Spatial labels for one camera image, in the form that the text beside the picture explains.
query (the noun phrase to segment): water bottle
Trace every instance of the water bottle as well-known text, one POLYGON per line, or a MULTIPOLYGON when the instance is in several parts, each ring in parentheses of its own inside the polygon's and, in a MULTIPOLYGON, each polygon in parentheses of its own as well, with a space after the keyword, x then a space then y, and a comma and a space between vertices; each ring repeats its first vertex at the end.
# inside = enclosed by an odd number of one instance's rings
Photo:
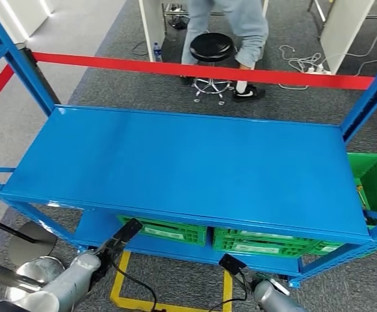
POLYGON ((153 43, 153 58, 156 62, 162 62, 162 57, 161 56, 161 48, 158 45, 158 42, 153 43))

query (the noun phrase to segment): black stool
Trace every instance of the black stool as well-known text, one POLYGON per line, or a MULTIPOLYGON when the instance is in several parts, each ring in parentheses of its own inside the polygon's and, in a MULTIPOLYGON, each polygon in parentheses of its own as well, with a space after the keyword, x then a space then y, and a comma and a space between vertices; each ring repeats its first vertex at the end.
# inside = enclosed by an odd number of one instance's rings
MULTIPOLYGON (((196 37, 190 45, 190 52, 195 59, 211 63, 215 66, 215 62, 221 62, 222 60, 228 59, 232 56, 235 51, 233 41, 228 36, 219 33, 205 33, 196 37)), ((230 88, 230 81, 216 81, 215 79, 210 78, 209 80, 202 78, 195 78, 193 86, 197 89, 196 99, 194 102, 199 103, 200 94, 218 94, 219 96, 219 105, 224 105, 223 100, 223 92, 230 88), (219 89, 218 85, 224 85, 224 88, 219 89)))

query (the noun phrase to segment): blue shelf post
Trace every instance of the blue shelf post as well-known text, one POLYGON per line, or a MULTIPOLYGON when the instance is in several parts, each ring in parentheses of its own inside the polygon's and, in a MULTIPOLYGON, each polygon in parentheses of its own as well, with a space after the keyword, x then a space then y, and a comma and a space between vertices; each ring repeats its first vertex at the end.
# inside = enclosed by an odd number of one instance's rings
MULTIPOLYGON (((0 172, 11 172, 11 170, 1 170, 0 172)), ((48 218, 48 216, 45 215, 44 213, 42 213, 41 211, 33 207, 33 205, 30 205, 29 203, 21 203, 18 201, 12 201, 12 200, 8 200, 6 198, 3 198, 2 196, 0 196, 0 200, 2 202, 4 202, 10 207, 13 207, 14 209, 16 209, 17 211, 22 213, 23 215, 25 215, 27 218, 30 218, 37 224, 40 224, 43 228, 50 231, 51 233, 54 233, 61 239, 64 239, 65 241, 70 242, 70 244, 73 244, 73 246, 76 247, 79 247, 79 244, 74 243, 73 237, 71 233, 69 231, 67 231, 64 227, 61 226, 60 224, 54 221, 51 218, 48 218)))
POLYGON ((47 116, 54 108, 54 100, 32 68, 30 62, 14 45, 0 23, 0 58, 4 56, 47 116))
MULTIPOLYGON (((377 109, 377 76, 369 89, 364 92, 356 105, 344 119, 341 128, 343 140, 348 143, 354 137, 363 124, 371 117, 377 109)), ((377 218, 377 213, 369 212, 377 218)), ((304 266, 301 275, 292 278, 289 281, 290 287, 296 287, 301 281, 304 281, 331 268, 347 263, 363 255, 371 254, 377 251, 377 226, 371 231, 372 240, 366 244, 345 244, 323 256, 318 260, 304 266)))

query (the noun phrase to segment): shelf board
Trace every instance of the shelf board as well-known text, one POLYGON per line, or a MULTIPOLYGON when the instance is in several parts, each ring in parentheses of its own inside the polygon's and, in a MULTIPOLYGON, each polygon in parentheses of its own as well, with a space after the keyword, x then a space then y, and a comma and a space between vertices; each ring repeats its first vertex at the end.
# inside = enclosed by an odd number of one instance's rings
MULTIPOLYGON (((75 233, 75 242, 87 246, 99 246, 121 227, 122 224, 114 214, 84 211, 75 233)), ((205 247, 138 234, 128 244, 126 249, 138 254, 156 255, 212 265, 218 265, 219 260, 224 254, 224 252, 218 252, 212 248, 210 233, 209 233, 205 247)), ((296 258, 232 254, 255 270, 289 276, 300 275, 298 259, 296 258)))
POLYGON ((363 244, 338 127, 56 108, 0 195, 175 222, 363 244))

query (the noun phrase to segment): green basket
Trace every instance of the green basket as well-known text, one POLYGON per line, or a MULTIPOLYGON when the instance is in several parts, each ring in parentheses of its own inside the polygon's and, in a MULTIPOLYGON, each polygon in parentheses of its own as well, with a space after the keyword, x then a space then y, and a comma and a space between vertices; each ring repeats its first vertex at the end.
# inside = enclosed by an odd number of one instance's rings
POLYGON ((287 244, 303 244, 307 245, 313 242, 313 239, 301 239, 293 236, 277 235, 261 232, 241 231, 239 229, 220 229, 215 228, 215 236, 230 237, 235 239, 252 239, 266 242, 280 242, 287 244))
MULTIPOLYGON (((355 179, 361 205, 366 210, 377 212, 377 154, 347 153, 350 167, 355 179)), ((369 229, 377 225, 377 220, 369 219, 369 229)), ((310 254, 326 255, 341 246, 335 242, 320 242, 310 254)))
MULTIPOLYGON (((131 219, 128 216, 116 216, 122 224, 131 219)), ((191 224, 173 223, 160 220, 152 220, 145 218, 137 218, 144 227, 140 231, 141 234, 147 234, 162 239, 170 239, 172 241, 187 242, 205 246, 207 227, 193 226, 191 224)))
POLYGON ((339 247, 341 247, 341 243, 335 243, 335 242, 319 242, 316 245, 313 250, 310 251, 309 254, 311 255, 327 255, 330 252, 333 252, 339 247))
POLYGON ((224 235, 218 229, 213 235, 213 249, 221 252, 239 252, 247 254, 277 255, 281 257, 301 257, 314 248, 316 240, 309 240, 303 244, 293 242, 267 241, 266 238, 236 237, 236 235, 224 235))

